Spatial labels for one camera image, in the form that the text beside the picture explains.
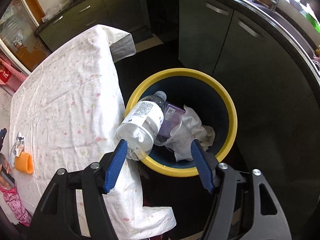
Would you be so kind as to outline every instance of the person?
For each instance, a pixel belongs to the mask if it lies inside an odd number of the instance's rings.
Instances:
[[[4,157],[4,168],[7,171],[7,174],[11,174],[11,167],[8,161]],[[19,194],[17,192],[17,187],[14,185],[12,188],[0,175],[0,191],[3,193],[4,201],[10,207],[12,212],[14,213],[17,220],[22,223],[23,225],[29,227],[31,223],[32,216],[31,214],[25,209]]]

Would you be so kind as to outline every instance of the bottle cap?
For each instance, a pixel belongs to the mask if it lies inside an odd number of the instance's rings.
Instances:
[[[167,95],[163,91],[157,91],[155,95],[161,97],[164,101],[167,100]]]

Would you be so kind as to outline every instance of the red checkered fabric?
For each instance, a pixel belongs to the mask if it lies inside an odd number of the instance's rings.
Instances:
[[[3,82],[0,79],[0,85],[7,85],[14,91],[17,91],[23,81],[26,80],[26,75],[16,70],[17,67],[2,53],[2,51],[0,51],[0,64],[11,73],[11,76],[6,82]]]

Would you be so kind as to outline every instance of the trash can rim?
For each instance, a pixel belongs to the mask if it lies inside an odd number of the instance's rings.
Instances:
[[[153,74],[152,76],[145,79],[132,93],[129,102],[127,104],[125,110],[125,116],[130,112],[130,110],[135,106],[135,104],[139,101],[141,95],[147,90],[148,87],[158,82],[159,80],[173,77],[173,76],[187,76],[199,79],[209,86],[214,88],[217,93],[221,96],[223,102],[226,105],[228,116],[229,116],[229,129],[226,141],[224,142],[222,148],[216,154],[216,158],[219,162],[221,162],[230,151],[235,139],[236,139],[236,131],[237,131],[237,115],[236,108],[232,102],[232,99],[225,88],[214,78],[211,76],[202,73],[200,71],[188,68],[172,68],[160,71],[158,73]],[[146,166],[153,169],[154,171],[171,176],[171,177],[191,177],[198,175],[198,170],[196,167],[186,168],[186,169],[178,169],[164,166],[151,157],[147,156],[145,159],[141,160]]]

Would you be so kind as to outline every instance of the cabinet handle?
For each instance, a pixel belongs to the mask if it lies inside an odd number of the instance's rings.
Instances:
[[[221,9],[219,9],[219,8],[217,8],[217,7],[215,7],[215,6],[213,6],[213,5],[211,5],[210,3],[205,3],[205,6],[207,6],[209,9],[211,9],[211,10],[214,10],[215,12],[217,12],[217,13],[220,13],[220,14],[223,14],[223,15],[229,15],[229,12],[227,12],[227,11],[224,11],[224,10],[221,10]]]
[[[97,21],[97,19],[94,19],[92,22],[87,23],[85,26],[90,26],[91,24],[95,23]]]
[[[89,9],[90,7],[91,7],[91,6],[88,5],[86,8],[83,8],[82,10],[78,11],[78,13],[82,13],[82,12],[84,12],[85,10]]]
[[[63,18],[63,15],[61,15],[58,19],[56,19],[52,24],[56,24],[58,21],[60,21]]]
[[[253,37],[259,38],[260,35],[257,34],[253,29],[251,29],[248,25],[244,24],[242,21],[239,20],[239,26],[244,28],[248,33],[250,33]]]

